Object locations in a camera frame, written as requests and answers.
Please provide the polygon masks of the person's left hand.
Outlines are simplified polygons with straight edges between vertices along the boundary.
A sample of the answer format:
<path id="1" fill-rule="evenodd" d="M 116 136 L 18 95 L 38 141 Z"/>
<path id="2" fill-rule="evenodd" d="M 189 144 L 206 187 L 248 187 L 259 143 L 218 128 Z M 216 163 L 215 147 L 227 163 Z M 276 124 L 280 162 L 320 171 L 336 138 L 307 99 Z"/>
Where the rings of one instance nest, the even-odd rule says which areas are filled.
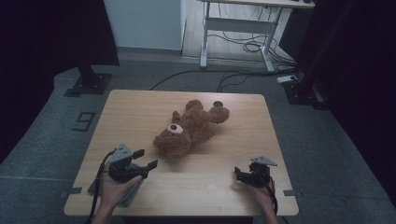
<path id="1" fill-rule="evenodd" d="M 109 163 L 105 165 L 101 175 L 102 194 L 100 206 L 114 209 L 125 194 L 142 180 L 142 176 L 138 175 L 126 183 L 119 183 L 109 176 L 108 171 Z"/>

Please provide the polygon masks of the grey tape strip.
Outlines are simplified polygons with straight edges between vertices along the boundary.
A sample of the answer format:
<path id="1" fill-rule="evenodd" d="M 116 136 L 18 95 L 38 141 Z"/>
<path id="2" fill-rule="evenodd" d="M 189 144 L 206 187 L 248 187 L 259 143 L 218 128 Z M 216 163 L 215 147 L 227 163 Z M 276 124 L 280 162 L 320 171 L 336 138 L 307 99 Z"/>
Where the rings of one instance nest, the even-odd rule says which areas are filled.
<path id="1" fill-rule="evenodd" d="M 82 191 L 82 188 L 71 188 L 68 190 L 63 190 L 60 194 L 61 198 L 67 198 L 70 194 L 80 194 Z"/>
<path id="2" fill-rule="evenodd" d="M 295 190 L 295 189 L 287 189 L 287 190 L 283 190 L 283 193 L 286 197 L 289 196 L 294 196 L 296 198 L 300 198 L 302 197 L 302 193 L 299 190 Z"/>

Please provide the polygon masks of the black stand with square base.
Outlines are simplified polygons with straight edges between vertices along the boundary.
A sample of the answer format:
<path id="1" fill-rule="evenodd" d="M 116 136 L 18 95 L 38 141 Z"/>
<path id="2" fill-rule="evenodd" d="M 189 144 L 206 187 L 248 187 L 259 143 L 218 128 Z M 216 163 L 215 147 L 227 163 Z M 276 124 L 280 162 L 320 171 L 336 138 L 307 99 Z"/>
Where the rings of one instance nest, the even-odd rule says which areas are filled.
<path id="1" fill-rule="evenodd" d="M 79 97 L 81 94 L 102 95 L 112 78 L 111 74 L 95 73 L 84 58 L 78 60 L 78 71 L 80 76 L 75 85 L 64 93 L 65 97 Z"/>

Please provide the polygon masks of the black stand with wide base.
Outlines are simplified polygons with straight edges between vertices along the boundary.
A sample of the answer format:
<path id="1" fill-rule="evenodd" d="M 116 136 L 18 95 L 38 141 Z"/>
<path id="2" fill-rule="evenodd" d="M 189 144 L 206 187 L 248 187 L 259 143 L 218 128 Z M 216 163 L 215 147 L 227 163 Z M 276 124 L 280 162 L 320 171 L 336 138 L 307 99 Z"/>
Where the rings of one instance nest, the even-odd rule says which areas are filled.
<path id="1" fill-rule="evenodd" d="M 323 100 L 314 89 L 318 66 L 325 46 L 328 25 L 327 0 L 311 0 L 315 7 L 294 8 L 281 37 L 280 47 L 296 62 L 298 81 L 284 84 L 288 101 L 293 105 L 319 106 Z"/>

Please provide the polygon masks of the dark curtain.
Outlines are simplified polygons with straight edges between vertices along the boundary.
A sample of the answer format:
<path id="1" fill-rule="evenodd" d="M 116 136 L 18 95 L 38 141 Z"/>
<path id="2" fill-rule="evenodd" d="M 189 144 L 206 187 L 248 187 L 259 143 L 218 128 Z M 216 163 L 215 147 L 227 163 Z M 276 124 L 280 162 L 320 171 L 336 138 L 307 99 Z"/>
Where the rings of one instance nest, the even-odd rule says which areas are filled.
<path id="1" fill-rule="evenodd" d="M 0 0 L 0 163 L 80 58 L 119 64 L 105 0 Z"/>
<path id="2" fill-rule="evenodd" d="M 315 0 L 298 56 L 396 200 L 396 0 Z"/>

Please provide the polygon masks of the white desk frame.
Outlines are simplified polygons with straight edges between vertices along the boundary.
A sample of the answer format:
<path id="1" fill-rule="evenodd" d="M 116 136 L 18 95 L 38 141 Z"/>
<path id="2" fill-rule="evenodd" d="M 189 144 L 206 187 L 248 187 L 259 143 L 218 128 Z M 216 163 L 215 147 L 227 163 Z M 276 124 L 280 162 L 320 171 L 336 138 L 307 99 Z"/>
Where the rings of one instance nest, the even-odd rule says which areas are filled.
<path id="1" fill-rule="evenodd" d="M 284 8 L 308 8 L 313 9 L 315 4 L 312 0 L 200 0 L 206 4 L 204 16 L 204 39 L 201 46 L 200 67 L 207 67 L 207 38 L 209 31 L 237 32 L 246 34 L 268 35 L 261 49 L 261 54 L 268 72 L 274 72 L 275 68 L 271 61 L 269 48 L 278 26 L 278 22 Z M 239 19 L 225 19 L 210 16 L 210 5 L 213 3 L 249 5 L 260 7 L 277 7 L 278 12 L 272 21 L 252 21 Z"/>

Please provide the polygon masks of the brown teddy bear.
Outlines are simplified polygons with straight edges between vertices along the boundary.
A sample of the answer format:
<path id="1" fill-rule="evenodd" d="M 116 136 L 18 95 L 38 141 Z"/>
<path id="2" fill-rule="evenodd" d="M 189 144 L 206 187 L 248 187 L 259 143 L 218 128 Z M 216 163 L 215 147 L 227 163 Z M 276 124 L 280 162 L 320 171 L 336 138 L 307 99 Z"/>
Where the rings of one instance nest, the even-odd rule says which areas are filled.
<path id="1" fill-rule="evenodd" d="M 222 102 L 204 110 L 199 100 L 188 101 L 185 112 L 172 114 L 171 122 L 153 140 L 153 145 L 167 158 L 179 158 L 193 147 L 202 144 L 215 135 L 215 125 L 224 123 L 230 117 L 230 110 Z"/>

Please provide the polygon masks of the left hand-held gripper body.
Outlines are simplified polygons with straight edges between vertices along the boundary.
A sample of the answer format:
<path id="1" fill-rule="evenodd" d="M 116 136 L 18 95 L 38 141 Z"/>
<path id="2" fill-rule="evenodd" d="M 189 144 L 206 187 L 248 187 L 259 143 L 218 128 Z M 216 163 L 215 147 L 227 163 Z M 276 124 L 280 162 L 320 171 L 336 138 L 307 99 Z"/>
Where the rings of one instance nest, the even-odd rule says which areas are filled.
<path id="1" fill-rule="evenodd" d="M 141 168 L 132 163 L 133 152 L 125 145 L 120 144 L 109 159 L 108 174 L 115 181 L 126 183 L 141 174 Z"/>

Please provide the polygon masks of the person's right hand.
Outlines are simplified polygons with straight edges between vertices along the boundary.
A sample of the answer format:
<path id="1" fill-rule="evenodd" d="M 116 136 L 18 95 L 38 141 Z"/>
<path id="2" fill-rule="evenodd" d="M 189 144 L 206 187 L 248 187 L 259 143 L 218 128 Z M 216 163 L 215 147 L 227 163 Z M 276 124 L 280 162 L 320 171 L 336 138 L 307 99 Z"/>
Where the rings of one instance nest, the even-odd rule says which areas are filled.
<path id="1" fill-rule="evenodd" d="M 247 189 L 252 193 L 266 217 L 274 216 L 276 214 L 272 197 L 266 188 L 259 189 L 247 185 Z"/>

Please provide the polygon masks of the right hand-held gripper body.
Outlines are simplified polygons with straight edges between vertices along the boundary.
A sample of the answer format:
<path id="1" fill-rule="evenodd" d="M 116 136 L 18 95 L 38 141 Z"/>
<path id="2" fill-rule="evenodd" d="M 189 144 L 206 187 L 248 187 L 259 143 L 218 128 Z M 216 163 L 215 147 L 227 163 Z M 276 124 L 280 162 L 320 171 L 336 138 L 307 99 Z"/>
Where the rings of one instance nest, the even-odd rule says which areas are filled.
<path id="1" fill-rule="evenodd" d="M 270 176 L 270 167 L 276 166 L 276 163 L 264 156 L 252 158 L 250 161 L 247 182 L 256 188 L 265 187 L 272 179 Z"/>

